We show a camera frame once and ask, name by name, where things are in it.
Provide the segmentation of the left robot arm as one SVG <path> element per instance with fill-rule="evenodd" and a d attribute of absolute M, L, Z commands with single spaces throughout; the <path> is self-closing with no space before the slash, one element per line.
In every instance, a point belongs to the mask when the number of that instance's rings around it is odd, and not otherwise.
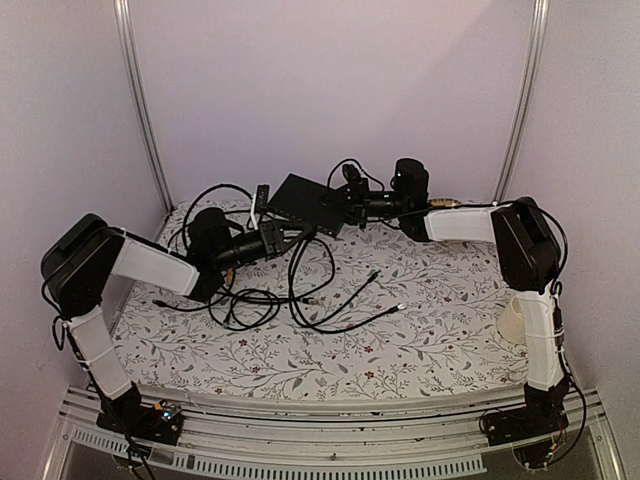
<path fill-rule="evenodd" d="M 245 231 L 214 207 L 196 214 L 184 230 L 183 254 L 108 225 L 89 213 L 41 261 L 43 288 L 78 352 L 80 364 L 110 406 L 111 419 L 128 434 L 148 426 L 148 412 L 129 396 L 135 384 L 121 364 L 102 308 L 114 278 L 149 284 L 206 304 L 222 288 L 224 275 L 258 260 L 279 257 L 315 232 L 307 222 L 264 220 Z"/>

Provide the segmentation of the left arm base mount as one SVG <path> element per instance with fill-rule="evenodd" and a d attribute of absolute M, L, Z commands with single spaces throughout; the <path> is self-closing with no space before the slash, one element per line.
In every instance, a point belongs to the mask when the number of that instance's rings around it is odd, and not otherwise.
<path fill-rule="evenodd" d="M 98 427 L 134 439 L 170 446 L 178 444 L 184 416 L 179 406 L 160 400 L 152 406 L 142 404 L 139 396 L 123 395 L 102 403 Z"/>

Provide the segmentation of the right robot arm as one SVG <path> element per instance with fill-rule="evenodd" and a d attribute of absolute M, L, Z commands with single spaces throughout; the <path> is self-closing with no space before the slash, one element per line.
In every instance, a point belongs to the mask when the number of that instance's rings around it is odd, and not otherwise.
<path fill-rule="evenodd" d="M 415 159 L 397 160 L 389 189 L 370 189 L 372 177 L 358 161 L 338 164 L 345 185 L 327 191 L 350 225 L 395 220 L 416 242 L 484 242 L 496 248 L 503 281 L 516 293 L 524 316 L 528 375 L 517 427 L 537 436 L 555 420 L 570 377 L 562 359 L 564 325 L 557 298 L 568 248 L 561 227 L 530 197 L 505 203 L 439 204 L 428 198 L 429 174 Z"/>

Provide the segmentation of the black network switch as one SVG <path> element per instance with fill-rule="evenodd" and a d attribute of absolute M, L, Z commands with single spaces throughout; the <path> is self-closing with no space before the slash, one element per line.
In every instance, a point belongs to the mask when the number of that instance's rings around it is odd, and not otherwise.
<path fill-rule="evenodd" d="M 345 217 L 328 196 L 325 185 L 290 173 L 269 199 L 267 208 L 290 221 L 308 222 L 320 233 L 336 238 Z"/>

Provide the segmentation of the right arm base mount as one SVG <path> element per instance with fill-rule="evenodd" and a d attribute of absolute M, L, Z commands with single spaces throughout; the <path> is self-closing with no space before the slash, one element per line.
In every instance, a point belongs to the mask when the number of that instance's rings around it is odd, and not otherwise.
<path fill-rule="evenodd" d="M 522 407 L 484 413 L 479 428 L 490 446 L 559 433 L 569 426 L 563 401 L 529 399 Z"/>

